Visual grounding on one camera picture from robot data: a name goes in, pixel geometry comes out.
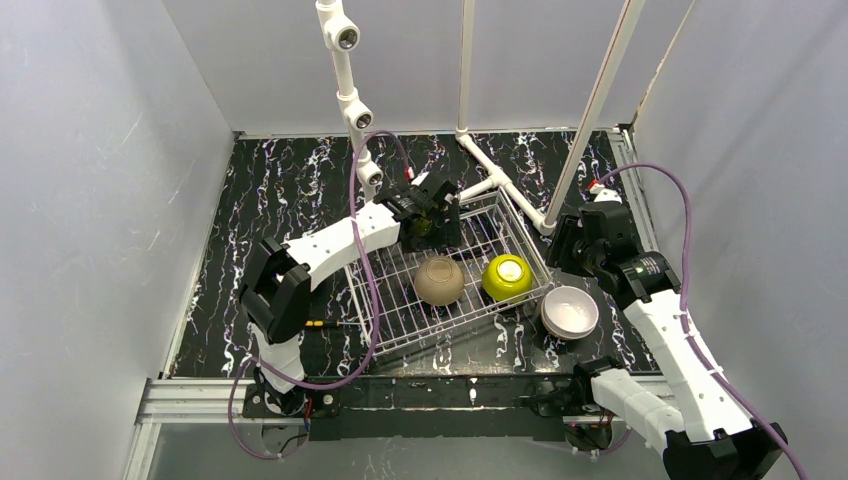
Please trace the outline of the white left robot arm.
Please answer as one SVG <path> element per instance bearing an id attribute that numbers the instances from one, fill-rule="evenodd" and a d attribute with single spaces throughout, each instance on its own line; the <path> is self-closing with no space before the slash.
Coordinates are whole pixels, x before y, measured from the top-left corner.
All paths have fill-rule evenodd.
<path id="1" fill-rule="evenodd" d="M 406 252 L 458 247 L 459 221 L 457 185 L 424 173 L 313 234 L 285 243 L 264 239 L 248 259 L 237 295 L 259 347 L 254 380 L 263 399 L 285 411 L 311 389 L 298 337 L 321 283 L 390 246 Z"/>

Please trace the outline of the beige bowl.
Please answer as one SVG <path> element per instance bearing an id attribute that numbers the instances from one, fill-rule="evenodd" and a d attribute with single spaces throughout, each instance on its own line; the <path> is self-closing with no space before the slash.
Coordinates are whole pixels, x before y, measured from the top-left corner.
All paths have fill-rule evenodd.
<path id="1" fill-rule="evenodd" d="M 431 256 L 418 267 L 413 279 L 418 297 L 431 306 L 456 303 L 465 288 L 465 276 L 459 263 L 446 256 Z"/>

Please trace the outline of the yellow-green bowl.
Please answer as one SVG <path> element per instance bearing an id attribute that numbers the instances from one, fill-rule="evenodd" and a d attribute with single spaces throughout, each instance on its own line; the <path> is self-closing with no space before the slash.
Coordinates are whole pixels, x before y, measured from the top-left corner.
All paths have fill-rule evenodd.
<path id="1" fill-rule="evenodd" d="M 517 299 L 533 288 L 534 276 L 527 261 L 517 255 L 494 257 L 482 274 L 482 288 L 497 302 Z"/>

